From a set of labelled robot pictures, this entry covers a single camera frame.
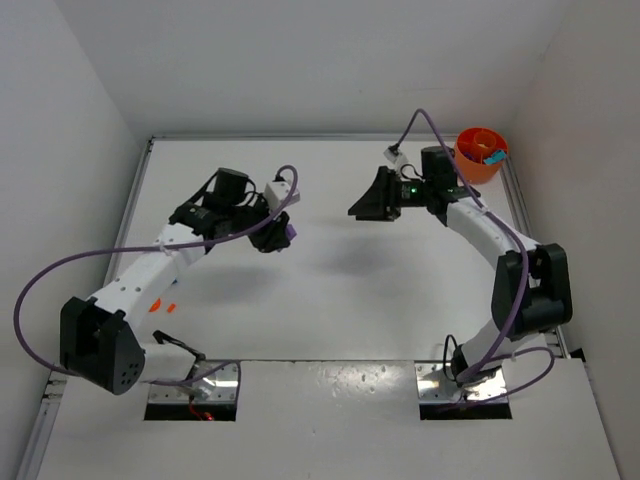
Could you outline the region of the purple round lego piece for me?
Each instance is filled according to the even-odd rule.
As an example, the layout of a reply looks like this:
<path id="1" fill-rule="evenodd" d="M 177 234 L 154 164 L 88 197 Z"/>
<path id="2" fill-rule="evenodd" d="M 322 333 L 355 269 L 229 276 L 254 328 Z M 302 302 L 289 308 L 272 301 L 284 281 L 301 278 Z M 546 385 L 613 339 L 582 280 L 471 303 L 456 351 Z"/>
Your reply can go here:
<path id="1" fill-rule="evenodd" d="M 287 240 L 288 240 L 289 242 L 292 242 L 292 241 L 296 238 L 296 236 L 297 236 L 297 231 L 296 231 L 296 229 L 294 228 L 294 226 L 293 226 L 293 225 L 287 225 L 287 226 L 286 226 L 286 228 L 285 228 L 285 235 L 286 235 L 286 238 L 287 238 Z"/>

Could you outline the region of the teal lego piece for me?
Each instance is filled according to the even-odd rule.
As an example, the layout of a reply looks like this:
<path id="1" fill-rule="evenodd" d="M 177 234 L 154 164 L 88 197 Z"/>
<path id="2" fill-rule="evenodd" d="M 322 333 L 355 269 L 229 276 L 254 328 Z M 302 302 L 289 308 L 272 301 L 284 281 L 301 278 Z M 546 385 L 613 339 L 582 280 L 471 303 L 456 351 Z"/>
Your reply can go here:
<path id="1" fill-rule="evenodd" d="M 507 153 L 504 150 L 495 150 L 486 158 L 483 159 L 483 164 L 487 166 L 500 164 L 508 157 Z"/>

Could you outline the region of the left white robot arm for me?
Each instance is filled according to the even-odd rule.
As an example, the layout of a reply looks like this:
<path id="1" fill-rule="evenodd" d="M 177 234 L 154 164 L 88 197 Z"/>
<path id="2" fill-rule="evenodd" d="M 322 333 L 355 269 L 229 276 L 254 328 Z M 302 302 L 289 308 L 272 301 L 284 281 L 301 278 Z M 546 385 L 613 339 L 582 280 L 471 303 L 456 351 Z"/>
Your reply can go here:
<path id="1" fill-rule="evenodd" d="M 282 167 L 263 191 L 249 192 L 248 175 L 218 169 L 169 216 L 149 247 L 110 283 L 60 313 L 60 363 L 113 395 L 137 383 L 187 387 L 201 379 L 205 355 L 160 330 L 139 338 L 152 304 L 214 246 L 242 237 L 261 253 L 288 248 L 296 235 L 286 213 L 299 199 L 298 180 Z"/>

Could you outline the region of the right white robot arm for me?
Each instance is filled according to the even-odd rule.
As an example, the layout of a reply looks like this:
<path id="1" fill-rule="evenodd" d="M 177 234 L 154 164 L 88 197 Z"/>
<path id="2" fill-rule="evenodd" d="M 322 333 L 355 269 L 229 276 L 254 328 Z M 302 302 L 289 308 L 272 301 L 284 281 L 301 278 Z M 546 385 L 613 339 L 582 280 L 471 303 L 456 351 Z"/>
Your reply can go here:
<path id="1" fill-rule="evenodd" d="M 392 222 L 406 208 L 424 208 L 461 235 L 495 272 L 490 320 L 455 348 L 449 363 L 455 382 L 480 380 L 532 337 L 571 320 L 568 258 L 560 245 L 541 244 L 495 215 L 477 190 L 460 183 L 449 148 L 422 149 L 422 173 L 415 178 L 405 176 L 410 164 L 398 146 L 387 148 L 384 156 L 390 166 L 378 168 L 349 215 Z"/>

